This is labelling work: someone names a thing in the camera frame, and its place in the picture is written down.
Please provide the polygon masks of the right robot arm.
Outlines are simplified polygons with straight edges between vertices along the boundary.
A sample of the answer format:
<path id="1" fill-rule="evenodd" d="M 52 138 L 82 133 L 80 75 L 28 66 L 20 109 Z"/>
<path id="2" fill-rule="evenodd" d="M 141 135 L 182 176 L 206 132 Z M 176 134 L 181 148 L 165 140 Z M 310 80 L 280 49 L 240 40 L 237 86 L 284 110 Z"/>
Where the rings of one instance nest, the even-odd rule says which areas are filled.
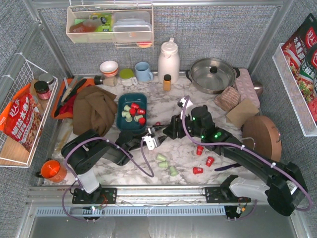
<path id="1" fill-rule="evenodd" d="M 230 132 L 215 126 L 206 105 L 193 108 L 185 119 L 173 116 L 163 133 L 171 139 L 188 136 L 197 145 L 237 162 L 264 182 L 240 189 L 241 183 L 234 178 L 229 188 L 236 197 L 267 201 L 283 216 L 290 216 L 304 198 L 312 206 L 305 180 L 296 164 L 275 162 L 245 146 Z"/>

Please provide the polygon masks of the red coffee capsule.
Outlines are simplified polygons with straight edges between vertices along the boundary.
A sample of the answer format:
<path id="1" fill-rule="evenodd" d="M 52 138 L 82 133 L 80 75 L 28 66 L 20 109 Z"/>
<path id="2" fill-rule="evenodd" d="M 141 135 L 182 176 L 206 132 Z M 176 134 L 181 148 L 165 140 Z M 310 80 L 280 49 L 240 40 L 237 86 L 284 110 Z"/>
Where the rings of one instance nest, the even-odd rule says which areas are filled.
<path id="1" fill-rule="evenodd" d="M 139 109 L 139 105 L 136 104 L 136 103 L 132 103 L 131 104 L 131 108 L 135 109 L 135 110 L 138 110 Z"/>
<path id="2" fill-rule="evenodd" d="M 136 114 L 136 110 L 133 109 L 133 108 L 131 108 L 130 111 L 129 111 L 129 113 L 130 113 L 130 115 L 131 115 L 132 117 L 134 117 L 135 114 Z"/>

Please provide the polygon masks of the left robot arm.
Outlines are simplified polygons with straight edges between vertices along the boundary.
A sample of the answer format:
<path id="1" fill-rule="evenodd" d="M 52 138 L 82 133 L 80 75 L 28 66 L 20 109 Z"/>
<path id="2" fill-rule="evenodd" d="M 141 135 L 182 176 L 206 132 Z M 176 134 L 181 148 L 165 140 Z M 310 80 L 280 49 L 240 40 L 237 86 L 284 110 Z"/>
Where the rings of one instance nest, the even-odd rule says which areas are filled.
<path id="1" fill-rule="evenodd" d="M 120 132 L 115 142 L 101 137 L 94 129 L 89 129 L 64 145 L 61 154 L 65 166 L 73 173 L 80 189 L 86 195 L 99 196 L 101 185 L 93 172 L 93 166 L 100 158 L 124 166 L 129 161 L 133 161 L 130 151 L 143 148 L 144 145 L 149 150 L 160 146 L 167 136 L 157 137 L 155 132 L 165 127 L 165 125 L 154 125 L 140 134 L 124 130 Z"/>

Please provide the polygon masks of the brown cloth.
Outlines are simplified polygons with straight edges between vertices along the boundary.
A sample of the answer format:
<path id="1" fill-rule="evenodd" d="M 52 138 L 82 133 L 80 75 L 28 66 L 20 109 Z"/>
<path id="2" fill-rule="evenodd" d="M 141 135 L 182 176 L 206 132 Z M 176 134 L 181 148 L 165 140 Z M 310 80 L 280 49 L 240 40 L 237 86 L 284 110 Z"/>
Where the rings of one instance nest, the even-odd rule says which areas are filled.
<path id="1" fill-rule="evenodd" d="M 81 135 L 93 129 L 105 136 L 117 113 L 115 98 L 115 94 L 98 86 L 89 86 L 79 92 L 73 106 L 73 133 Z"/>

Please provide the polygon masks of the red cloth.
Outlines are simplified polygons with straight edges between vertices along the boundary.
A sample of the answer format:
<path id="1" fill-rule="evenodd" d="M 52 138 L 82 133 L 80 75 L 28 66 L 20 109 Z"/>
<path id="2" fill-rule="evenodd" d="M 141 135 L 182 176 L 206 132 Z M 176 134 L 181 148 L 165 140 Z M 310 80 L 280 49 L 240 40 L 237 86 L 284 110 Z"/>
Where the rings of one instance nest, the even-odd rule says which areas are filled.
<path id="1" fill-rule="evenodd" d="M 58 116 L 61 116 L 62 118 L 73 118 L 73 108 L 74 102 L 63 105 L 59 110 Z"/>

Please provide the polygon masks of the red capsule number two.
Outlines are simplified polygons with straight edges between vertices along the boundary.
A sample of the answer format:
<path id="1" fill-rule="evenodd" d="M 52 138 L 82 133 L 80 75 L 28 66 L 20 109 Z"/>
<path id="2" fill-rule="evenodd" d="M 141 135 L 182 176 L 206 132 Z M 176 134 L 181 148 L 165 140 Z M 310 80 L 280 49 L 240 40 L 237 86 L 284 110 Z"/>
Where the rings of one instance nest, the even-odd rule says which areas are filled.
<path id="1" fill-rule="evenodd" d="M 146 111 L 144 109 L 138 109 L 137 110 L 137 115 L 145 115 L 146 114 Z"/>

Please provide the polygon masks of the teal storage basket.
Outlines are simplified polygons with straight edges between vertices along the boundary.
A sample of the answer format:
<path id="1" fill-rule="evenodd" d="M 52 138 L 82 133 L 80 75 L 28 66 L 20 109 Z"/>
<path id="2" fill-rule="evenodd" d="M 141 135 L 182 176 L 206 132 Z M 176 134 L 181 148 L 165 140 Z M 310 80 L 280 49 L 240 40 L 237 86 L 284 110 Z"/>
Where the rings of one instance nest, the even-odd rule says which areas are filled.
<path id="1" fill-rule="evenodd" d="M 147 124 L 147 97 L 141 93 L 123 94 L 118 99 L 116 127 L 120 131 L 141 133 Z"/>

